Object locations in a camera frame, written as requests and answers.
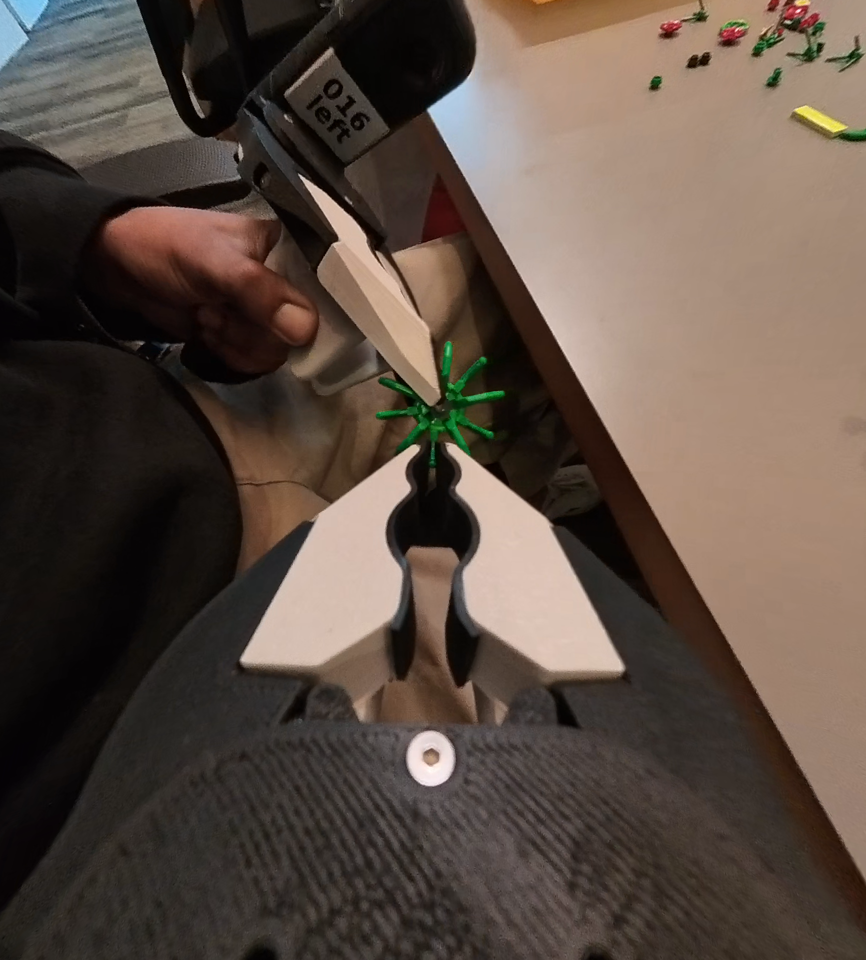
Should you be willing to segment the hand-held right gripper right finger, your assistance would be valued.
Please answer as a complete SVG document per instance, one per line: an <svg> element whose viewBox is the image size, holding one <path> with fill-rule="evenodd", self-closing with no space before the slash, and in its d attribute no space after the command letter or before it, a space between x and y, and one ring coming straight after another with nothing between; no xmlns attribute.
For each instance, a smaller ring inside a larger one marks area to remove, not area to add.
<svg viewBox="0 0 866 960"><path fill-rule="evenodd" d="M465 522L454 548L446 656L476 719L498 724L524 690L618 681L624 663L552 524L454 444L446 504Z"/></svg>

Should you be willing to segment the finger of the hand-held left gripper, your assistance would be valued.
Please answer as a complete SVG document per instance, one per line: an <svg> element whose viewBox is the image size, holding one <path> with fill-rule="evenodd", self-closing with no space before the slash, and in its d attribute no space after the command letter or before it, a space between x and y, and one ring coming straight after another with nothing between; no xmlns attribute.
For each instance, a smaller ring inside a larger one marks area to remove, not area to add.
<svg viewBox="0 0 866 960"><path fill-rule="evenodd" d="M337 236L316 268L320 285L353 321L366 317L373 304L368 294L383 290L393 296L411 315L419 311L391 256L367 233L367 228L309 178L300 183L309 192L315 206Z"/></svg>
<svg viewBox="0 0 866 960"><path fill-rule="evenodd" d="M426 404L442 398L431 332L384 251L339 240L317 268L324 290Z"/></svg>

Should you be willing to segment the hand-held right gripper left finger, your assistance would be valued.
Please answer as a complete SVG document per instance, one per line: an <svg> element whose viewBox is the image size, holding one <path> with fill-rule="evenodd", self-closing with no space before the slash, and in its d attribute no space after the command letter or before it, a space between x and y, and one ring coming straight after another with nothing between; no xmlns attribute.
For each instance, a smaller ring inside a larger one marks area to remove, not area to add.
<svg viewBox="0 0 866 960"><path fill-rule="evenodd" d="M322 510L240 656L247 672L341 688L361 720L416 652L412 575L392 532L416 492L408 448Z"/></svg>

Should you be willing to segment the green toy plant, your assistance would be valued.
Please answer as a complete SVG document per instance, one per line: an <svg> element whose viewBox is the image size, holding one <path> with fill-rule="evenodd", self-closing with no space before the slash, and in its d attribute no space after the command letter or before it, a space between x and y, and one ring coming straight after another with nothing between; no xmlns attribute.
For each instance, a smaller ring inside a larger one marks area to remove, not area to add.
<svg viewBox="0 0 866 960"><path fill-rule="evenodd" d="M481 375L490 366L489 357L480 355L460 373L456 372L456 350L451 340L444 341L439 354L437 368L439 399L427 401L421 398L418 390L407 385L398 374L381 375L378 383L385 390L395 394L397 406L381 409L374 414L377 421L410 421L412 426L394 448L395 454L405 453L414 448L425 450L427 465L437 467L439 453L443 445L453 445L467 455L472 449L467 434L493 441L497 430L472 417L470 411L480 407L494 407L510 398L508 390L482 389L471 391L481 379Z"/></svg>

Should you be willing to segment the person's left forearm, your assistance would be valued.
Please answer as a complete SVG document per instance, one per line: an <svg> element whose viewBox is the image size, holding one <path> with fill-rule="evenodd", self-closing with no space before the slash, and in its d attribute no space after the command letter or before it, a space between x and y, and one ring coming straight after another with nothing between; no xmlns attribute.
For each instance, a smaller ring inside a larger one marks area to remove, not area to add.
<svg viewBox="0 0 866 960"><path fill-rule="evenodd" d="M0 342L125 339L127 322L114 318L109 332L91 314L83 264L106 222L159 205L91 184L0 130Z"/></svg>

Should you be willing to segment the person's left hand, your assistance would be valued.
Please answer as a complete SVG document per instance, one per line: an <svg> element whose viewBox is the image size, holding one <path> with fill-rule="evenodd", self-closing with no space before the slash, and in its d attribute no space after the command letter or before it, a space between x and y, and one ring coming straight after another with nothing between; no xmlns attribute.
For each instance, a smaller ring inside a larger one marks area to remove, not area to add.
<svg viewBox="0 0 866 960"><path fill-rule="evenodd" d="M169 206L107 220L83 258L93 292L140 314L168 340L238 375L266 375L319 328L313 302L269 269L275 220Z"/></svg>

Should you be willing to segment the white sneaker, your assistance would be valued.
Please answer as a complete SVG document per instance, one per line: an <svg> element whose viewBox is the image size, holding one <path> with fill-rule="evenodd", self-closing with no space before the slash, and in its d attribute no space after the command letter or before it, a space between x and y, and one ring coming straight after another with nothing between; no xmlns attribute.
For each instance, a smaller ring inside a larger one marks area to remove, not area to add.
<svg viewBox="0 0 866 960"><path fill-rule="evenodd" d="M551 477L540 511L550 522L556 522L586 514L602 501L590 468L585 463L571 463Z"/></svg>

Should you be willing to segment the black office chair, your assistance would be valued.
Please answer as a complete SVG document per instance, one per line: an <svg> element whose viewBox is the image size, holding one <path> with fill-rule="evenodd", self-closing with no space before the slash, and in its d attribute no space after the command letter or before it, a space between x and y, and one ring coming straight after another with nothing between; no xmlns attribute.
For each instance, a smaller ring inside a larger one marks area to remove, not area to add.
<svg viewBox="0 0 866 960"><path fill-rule="evenodd" d="M82 166L94 186L209 210L247 198L235 145L217 139L183 139L131 150Z"/></svg>

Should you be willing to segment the person's black jacket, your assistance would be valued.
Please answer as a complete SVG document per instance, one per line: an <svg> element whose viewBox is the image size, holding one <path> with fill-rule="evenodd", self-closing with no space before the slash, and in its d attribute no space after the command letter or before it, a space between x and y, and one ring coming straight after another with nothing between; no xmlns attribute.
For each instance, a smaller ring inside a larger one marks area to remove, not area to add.
<svg viewBox="0 0 866 960"><path fill-rule="evenodd" d="M156 659L235 577L225 453L185 391L21 299L0 229L0 910Z"/></svg>

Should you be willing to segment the scattered red flower pieces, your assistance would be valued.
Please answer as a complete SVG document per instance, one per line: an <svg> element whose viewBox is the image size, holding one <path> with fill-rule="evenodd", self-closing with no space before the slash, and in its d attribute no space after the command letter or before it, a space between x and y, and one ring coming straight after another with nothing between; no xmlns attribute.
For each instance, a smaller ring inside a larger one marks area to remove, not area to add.
<svg viewBox="0 0 866 960"><path fill-rule="evenodd" d="M826 63L834 65L838 72L860 63L866 55L859 34L855 35L849 48L841 54L826 55L827 20L823 18L814 2L765 2L764 14L767 20L757 26L747 17L734 17L723 20L715 27L713 39L718 48L736 49L751 39L749 54L752 59L764 58L769 51L783 46L788 40L800 41L799 49L786 50L783 56L790 65L810 65ZM661 42L672 42L691 28L699 28L712 22L712 10L709 2L695 2L695 8L689 15L667 18L656 26L656 37ZM700 50L691 54L686 69L699 70L710 66L713 50ZM785 78L786 62L770 69L763 80L767 90L778 88Z"/></svg>

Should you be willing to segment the yellow flat brick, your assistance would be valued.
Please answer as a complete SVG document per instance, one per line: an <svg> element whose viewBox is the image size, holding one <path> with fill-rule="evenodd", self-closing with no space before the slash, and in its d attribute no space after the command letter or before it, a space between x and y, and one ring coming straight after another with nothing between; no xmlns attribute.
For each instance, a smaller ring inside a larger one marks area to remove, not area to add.
<svg viewBox="0 0 866 960"><path fill-rule="evenodd" d="M807 104L793 109L790 118L827 139L840 138L850 129L847 124Z"/></svg>

